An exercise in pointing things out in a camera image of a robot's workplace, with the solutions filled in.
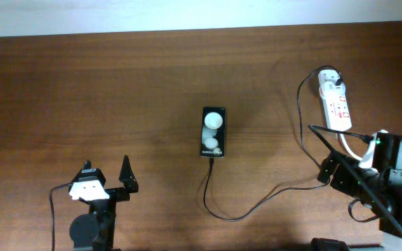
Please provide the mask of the white charger plug adapter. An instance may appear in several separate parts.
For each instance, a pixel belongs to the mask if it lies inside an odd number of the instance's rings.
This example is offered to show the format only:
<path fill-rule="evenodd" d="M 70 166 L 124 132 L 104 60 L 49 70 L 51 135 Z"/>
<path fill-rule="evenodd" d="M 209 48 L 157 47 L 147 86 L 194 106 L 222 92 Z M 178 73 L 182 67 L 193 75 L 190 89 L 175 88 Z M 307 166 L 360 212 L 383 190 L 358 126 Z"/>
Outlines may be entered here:
<path fill-rule="evenodd" d="M 318 74 L 318 80 L 322 90 L 345 88 L 345 84 L 336 70 L 321 70 Z"/>

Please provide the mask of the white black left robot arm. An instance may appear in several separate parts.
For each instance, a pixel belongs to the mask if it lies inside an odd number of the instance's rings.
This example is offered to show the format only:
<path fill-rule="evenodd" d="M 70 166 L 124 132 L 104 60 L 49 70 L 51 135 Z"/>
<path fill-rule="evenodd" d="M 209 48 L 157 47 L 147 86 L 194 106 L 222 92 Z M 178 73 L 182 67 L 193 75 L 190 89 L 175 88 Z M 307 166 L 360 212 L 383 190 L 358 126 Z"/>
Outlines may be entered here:
<path fill-rule="evenodd" d="M 124 156 L 119 174 L 121 187 L 105 188 L 106 178 L 99 168 L 86 161 L 70 184 L 71 199 L 89 206 L 89 212 L 79 215 L 70 225 L 69 235 L 74 250 L 110 251 L 114 249 L 117 223 L 117 203 L 129 201 L 138 192 L 138 183 L 129 157 Z"/>

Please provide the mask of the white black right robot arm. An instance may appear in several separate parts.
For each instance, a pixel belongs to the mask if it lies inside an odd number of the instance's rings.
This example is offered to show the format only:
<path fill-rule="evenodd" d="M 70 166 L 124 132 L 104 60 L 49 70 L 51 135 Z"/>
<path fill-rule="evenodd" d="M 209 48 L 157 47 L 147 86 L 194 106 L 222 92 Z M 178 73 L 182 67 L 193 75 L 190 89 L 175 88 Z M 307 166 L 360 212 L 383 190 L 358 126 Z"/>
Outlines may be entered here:
<path fill-rule="evenodd" d="M 402 135 L 385 130 L 361 135 L 368 148 L 357 160 L 334 149 L 321 135 L 322 127 L 309 129 L 330 151 L 319 166 L 320 185 L 352 197 L 349 211 L 357 202 L 371 209 L 384 234 L 380 250 L 402 250 Z"/>

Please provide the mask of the white power strip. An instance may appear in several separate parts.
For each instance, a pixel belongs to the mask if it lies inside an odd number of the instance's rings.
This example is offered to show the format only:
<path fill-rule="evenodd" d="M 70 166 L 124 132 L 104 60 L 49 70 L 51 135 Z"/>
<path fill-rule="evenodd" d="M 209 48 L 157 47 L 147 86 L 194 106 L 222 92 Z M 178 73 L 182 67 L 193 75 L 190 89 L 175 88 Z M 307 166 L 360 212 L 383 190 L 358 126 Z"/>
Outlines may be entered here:
<path fill-rule="evenodd" d="M 352 122 L 345 96 L 345 85 L 336 86 L 332 82 L 325 82 L 320 85 L 319 93 L 322 98 L 327 127 L 337 131 L 351 129 Z"/>

